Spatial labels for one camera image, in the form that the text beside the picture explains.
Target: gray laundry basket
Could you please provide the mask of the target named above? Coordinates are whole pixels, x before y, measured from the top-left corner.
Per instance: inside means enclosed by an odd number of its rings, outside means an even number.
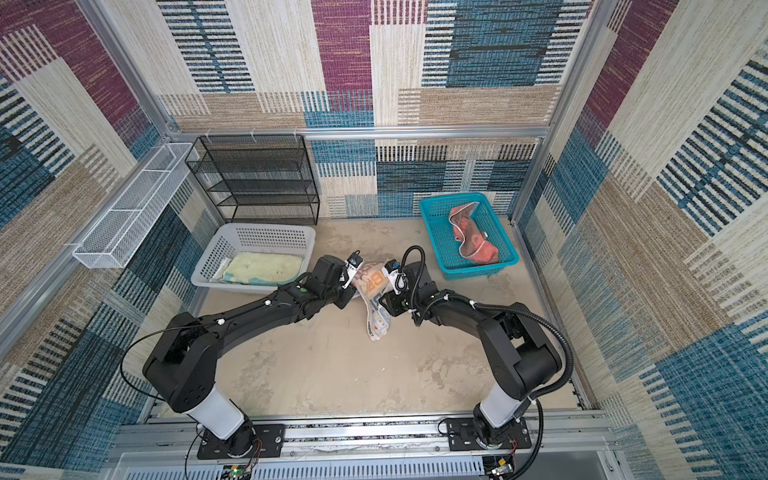
[[[306,272],[315,247],[315,230],[297,225],[271,223],[228,223],[214,235],[192,272],[192,284],[238,293],[269,293],[275,286],[238,285],[211,282],[224,257],[240,252],[288,253],[304,258],[299,273]]]

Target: robotic arm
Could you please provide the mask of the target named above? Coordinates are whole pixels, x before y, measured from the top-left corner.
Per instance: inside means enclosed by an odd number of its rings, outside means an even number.
[[[420,250],[422,260],[407,266],[388,262],[385,273],[395,289],[380,302],[393,316],[410,311],[417,326],[428,320],[480,339],[496,384],[475,407],[473,431],[480,446],[498,449],[537,396],[569,380],[571,349],[554,327],[522,303],[484,305],[439,290],[425,267],[421,247],[411,247],[406,257],[411,250]],[[171,320],[144,364],[144,376],[175,412],[188,414],[206,428],[204,445],[220,455],[207,458],[242,458],[252,452],[258,438],[248,417],[216,387],[218,358],[267,330],[311,319],[329,303],[343,309],[356,292],[351,279],[361,266],[359,252],[346,262],[325,255],[311,273],[279,286],[266,298],[215,315],[196,318],[180,313]],[[562,344],[566,368],[558,381],[540,388],[562,367],[542,326]],[[513,338],[522,338],[523,343],[514,347]]]

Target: white mesh shelf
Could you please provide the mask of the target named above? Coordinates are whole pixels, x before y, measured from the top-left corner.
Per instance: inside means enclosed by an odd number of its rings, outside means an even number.
[[[125,268],[189,174],[184,159],[198,159],[192,144],[165,144],[74,249],[88,268]]]

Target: teal plastic basket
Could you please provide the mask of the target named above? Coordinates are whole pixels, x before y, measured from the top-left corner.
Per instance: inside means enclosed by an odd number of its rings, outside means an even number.
[[[488,234],[488,240],[498,248],[499,263],[493,265],[475,265],[462,258],[458,253],[459,242],[453,235],[453,226],[448,222],[448,215],[453,207],[479,202],[471,217],[478,228]],[[512,241],[504,232],[502,223],[493,211],[488,198],[483,194],[452,194],[425,198],[419,202],[424,223],[427,225],[429,239],[435,248],[437,264],[446,280],[468,278],[470,276],[493,275],[505,266],[515,265],[520,257],[512,246]]]

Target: wire rack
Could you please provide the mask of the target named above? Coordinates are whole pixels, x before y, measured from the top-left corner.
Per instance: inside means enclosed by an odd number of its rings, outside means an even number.
[[[319,197],[300,135],[199,137],[187,166],[227,222],[317,225]]]
[[[125,268],[189,172],[190,143],[165,144],[74,250],[88,268]]]

